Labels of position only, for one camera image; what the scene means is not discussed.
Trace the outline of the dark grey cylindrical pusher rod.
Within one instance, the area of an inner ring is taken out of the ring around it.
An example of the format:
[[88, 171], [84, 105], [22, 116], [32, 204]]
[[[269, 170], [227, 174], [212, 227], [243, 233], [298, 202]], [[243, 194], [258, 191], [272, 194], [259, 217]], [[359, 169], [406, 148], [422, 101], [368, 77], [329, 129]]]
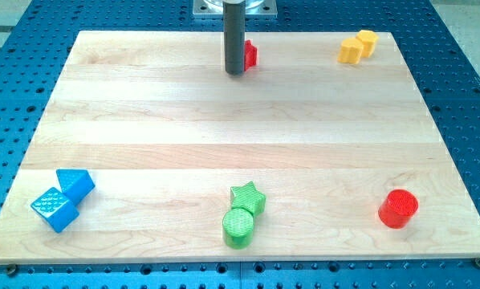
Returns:
[[225, 70], [230, 75], [244, 72], [245, 0], [223, 1]]

